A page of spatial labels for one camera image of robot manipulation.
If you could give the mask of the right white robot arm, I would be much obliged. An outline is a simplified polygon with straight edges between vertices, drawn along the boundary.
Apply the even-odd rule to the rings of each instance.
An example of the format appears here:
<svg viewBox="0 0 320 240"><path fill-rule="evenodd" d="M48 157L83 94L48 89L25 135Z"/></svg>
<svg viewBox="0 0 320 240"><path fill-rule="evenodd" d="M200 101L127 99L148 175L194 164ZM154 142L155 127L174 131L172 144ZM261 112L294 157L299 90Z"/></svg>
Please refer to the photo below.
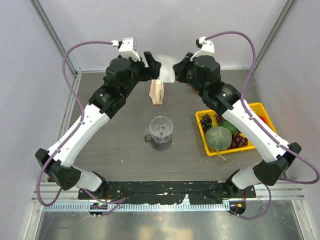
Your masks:
<svg viewBox="0 0 320 240"><path fill-rule="evenodd" d="M247 102L241 102L240 92L221 80L221 67L214 57L203 55L191 59L188 53L173 65L173 70L178 82L191 84L203 103L239 129L261 155L261 162L237 170L226 180L227 193L238 197L245 188L255 184L273 186L292 165L301 146L282 139Z"/></svg>

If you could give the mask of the clear plastic coffee dripper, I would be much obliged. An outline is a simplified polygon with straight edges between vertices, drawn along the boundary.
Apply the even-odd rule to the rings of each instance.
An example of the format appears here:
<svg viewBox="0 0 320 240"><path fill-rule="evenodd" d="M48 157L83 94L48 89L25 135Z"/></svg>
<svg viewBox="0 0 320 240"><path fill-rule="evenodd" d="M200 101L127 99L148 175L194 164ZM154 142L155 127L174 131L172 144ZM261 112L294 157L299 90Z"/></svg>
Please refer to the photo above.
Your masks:
<svg viewBox="0 0 320 240"><path fill-rule="evenodd" d="M166 116L157 116L149 124L148 133L156 143L166 143L173 132L173 123Z"/></svg>

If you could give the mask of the grey glass coffee server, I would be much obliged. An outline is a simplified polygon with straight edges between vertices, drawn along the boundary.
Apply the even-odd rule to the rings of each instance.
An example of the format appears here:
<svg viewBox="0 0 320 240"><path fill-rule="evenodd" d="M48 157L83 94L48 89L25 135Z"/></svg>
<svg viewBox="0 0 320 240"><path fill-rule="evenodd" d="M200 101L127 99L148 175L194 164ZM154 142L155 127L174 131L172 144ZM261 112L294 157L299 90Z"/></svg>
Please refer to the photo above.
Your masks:
<svg viewBox="0 0 320 240"><path fill-rule="evenodd" d="M168 136L165 138L167 141L166 142L157 142L153 136L151 134L147 134L145 135L144 137L144 140L147 142L147 143L150 143L151 146L158 150L158 151L162 151L162 150L166 150L168 149L171 144L172 144L172 136Z"/></svg>

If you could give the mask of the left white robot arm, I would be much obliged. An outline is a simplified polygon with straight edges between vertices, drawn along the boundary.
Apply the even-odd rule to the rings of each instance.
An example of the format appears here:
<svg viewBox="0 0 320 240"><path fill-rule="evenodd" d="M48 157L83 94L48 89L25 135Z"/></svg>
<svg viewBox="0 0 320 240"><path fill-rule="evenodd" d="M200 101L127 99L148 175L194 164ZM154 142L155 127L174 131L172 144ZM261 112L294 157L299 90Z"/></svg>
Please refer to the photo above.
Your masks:
<svg viewBox="0 0 320 240"><path fill-rule="evenodd" d="M126 104L135 86L159 77L162 64L149 51L144 57L146 62L122 55L113 59L105 70L103 85L89 98L78 120L48 150L40 148L35 153L43 171L62 190L83 188L96 199L106 195L105 180L95 172L76 167L74 162L91 137Z"/></svg>

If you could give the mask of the white paper coffee filter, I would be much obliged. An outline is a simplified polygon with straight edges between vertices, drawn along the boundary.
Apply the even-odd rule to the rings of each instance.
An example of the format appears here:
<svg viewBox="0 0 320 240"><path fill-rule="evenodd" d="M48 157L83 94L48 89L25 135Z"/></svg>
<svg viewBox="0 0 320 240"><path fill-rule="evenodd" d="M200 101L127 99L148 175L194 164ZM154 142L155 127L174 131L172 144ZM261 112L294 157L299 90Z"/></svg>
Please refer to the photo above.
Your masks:
<svg viewBox="0 0 320 240"><path fill-rule="evenodd" d="M163 54L159 54L155 60L161 63L158 80L163 83L174 83L176 77L173 66L179 61L172 56Z"/></svg>

